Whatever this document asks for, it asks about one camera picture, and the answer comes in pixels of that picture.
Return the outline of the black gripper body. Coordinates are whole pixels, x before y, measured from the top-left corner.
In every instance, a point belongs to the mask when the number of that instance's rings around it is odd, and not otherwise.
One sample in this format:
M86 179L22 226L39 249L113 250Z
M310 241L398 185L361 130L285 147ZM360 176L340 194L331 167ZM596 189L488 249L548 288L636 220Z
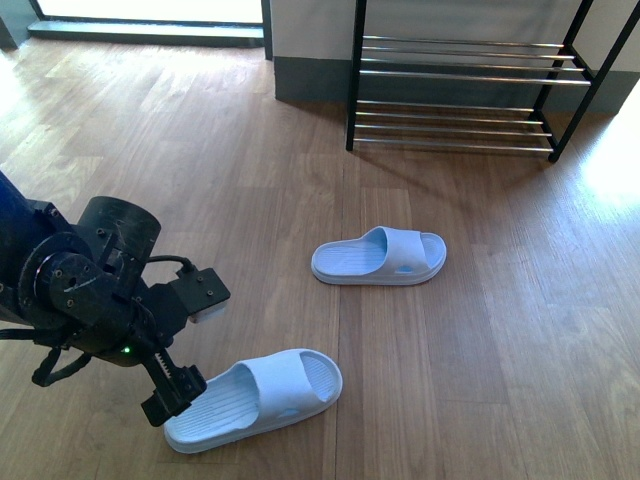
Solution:
M168 284L156 284L127 300L96 282L66 282L64 313L80 323L71 346L117 366L132 367L171 345L193 314Z

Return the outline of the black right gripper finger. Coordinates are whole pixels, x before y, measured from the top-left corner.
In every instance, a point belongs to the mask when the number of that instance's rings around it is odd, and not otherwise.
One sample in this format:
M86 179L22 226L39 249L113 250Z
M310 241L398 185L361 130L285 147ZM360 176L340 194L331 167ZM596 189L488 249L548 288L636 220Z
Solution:
M166 349L143 362L155 389L141 406L149 423L159 427L189 408L206 391L206 380L195 365L178 367Z

